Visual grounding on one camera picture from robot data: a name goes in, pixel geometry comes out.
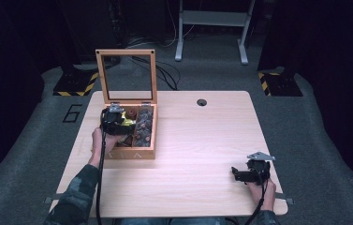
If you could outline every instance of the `hand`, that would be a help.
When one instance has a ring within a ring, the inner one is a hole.
[[[272,181],[272,179],[268,179],[268,181],[264,182],[264,188],[266,188],[267,184],[267,190],[266,193],[264,194],[264,202],[263,205],[261,206],[261,210],[274,210],[274,202],[275,202],[275,191],[276,191],[276,184]],[[258,201],[261,199],[261,186],[258,186],[256,183],[246,183],[247,186],[249,186],[249,189],[252,193],[253,201],[255,202],[256,205],[258,205]]]
[[[105,149],[105,156],[112,150],[114,145],[123,138],[124,135],[121,136],[112,136],[106,134],[106,149]],[[96,127],[94,132],[92,133],[93,139],[93,149],[92,149],[92,156],[88,161],[88,164],[91,164],[95,167],[99,167],[100,163],[100,154],[101,154],[101,147],[102,147],[102,131],[100,127]]]

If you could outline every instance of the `yellow and black hazard tape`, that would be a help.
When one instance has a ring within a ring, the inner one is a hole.
[[[98,73],[95,73],[94,75],[92,75],[91,80],[89,81],[89,83],[86,86],[84,91],[81,91],[81,92],[67,92],[67,91],[55,92],[55,91],[53,91],[53,95],[54,96],[65,96],[65,97],[67,97],[67,96],[87,96],[87,95],[89,95],[92,88],[94,87],[97,76],[98,76]]]
[[[274,76],[279,75],[279,73],[266,73],[266,74],[270,74],[270,75],[274,75]],[[266,79],[264,77],[264,73],[259,72],[258,77],[260,78],[261,87],[263,88],[264,94],[266,96],[271,96],[272,93],[270,92],[269,85],[267,84]]]

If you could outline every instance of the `box lid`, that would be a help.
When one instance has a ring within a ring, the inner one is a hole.
[[[157,103],[154,50],[96,50],[96,59],[105,105]]]

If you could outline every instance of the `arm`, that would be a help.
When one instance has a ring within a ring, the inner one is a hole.
[[[249,189],[252,193],[253,200],[255,204],[258,204],[258,201],[261,198],[261,186],[256,185],[255,183],[246,183],[249,186]],[[278,225],[280,224],[273,212],[274,203],[275,203],[275,191],[276,184],[269,179],[267,181],[267,189],[264,194],[264,202],[260,208],[260,212],[257,214],[257,225]]]
[[[44,224],[86,224],[91,211],[96,184],[99,179],[99,162],[101,152],[101,129],[92,133],[92,156],[82,170],[71,180],[59,203],[51,210]],[[106,154],[120,137],[106,135]]]

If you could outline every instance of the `white metal stand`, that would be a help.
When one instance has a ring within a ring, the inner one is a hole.
[[[222,25],[222,26],[240,26],[243,27],[243,34],[237,40],[240,50],[241,63],[248,64],[246,50],[244,47],[246,34],[252,17],[253,6],[256,0],[251,0],[247,12],[214,12],[214,11],[193,11],[183,10],[183,0],[180,0],[179,9],[179,39],[176,48],[175,60],[182,60],[182,51],[184,43],[183,25],[199,24],[199,25]]]

